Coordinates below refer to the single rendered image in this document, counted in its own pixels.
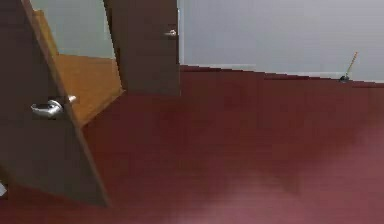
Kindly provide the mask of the brown room door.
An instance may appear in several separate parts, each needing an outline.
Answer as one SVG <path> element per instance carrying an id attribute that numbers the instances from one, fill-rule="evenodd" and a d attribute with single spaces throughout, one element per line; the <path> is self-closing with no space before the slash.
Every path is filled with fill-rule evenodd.
<path id="1" fill-rule="evenodd" d="M 107 206 L 72 104 L 54 119 L 31 111 L 68 95 L 30 0 L 0 0 L 0 166 L 22 186 Z"/>
<path id="2" fill-rule="evenodd" d="M 177 0 L 103 0 L 123 88 L 131 93 L 178 96 Z M 175 30 L 177 36 L 165 36 Z"/>

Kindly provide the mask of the plunger with wooden stick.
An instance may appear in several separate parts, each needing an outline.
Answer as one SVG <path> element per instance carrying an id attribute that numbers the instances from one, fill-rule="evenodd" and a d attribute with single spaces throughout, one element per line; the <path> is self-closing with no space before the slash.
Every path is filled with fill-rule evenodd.
<path id="1" fill-rule="evenodd" d="M 353 67 L 353 65 L 354 65 L 354 63 L 355 63 L 355 61 L 356 61 L 357 56 L 358 56 L 358 52 L 354 52 L 353 57 L 352 57 L 352 59 L 351 59 L 351 62 L 350 62 L 350 64 L 349 64 L 349 66 L 348 66 L 346 72 L 339 78 L 339 81 L 340 81 L 340 82 L 347 82 L 347 81 L 350 80 L 349 73 L 350 73 L 351 70 L 352 70 L 352 67 Z"/>

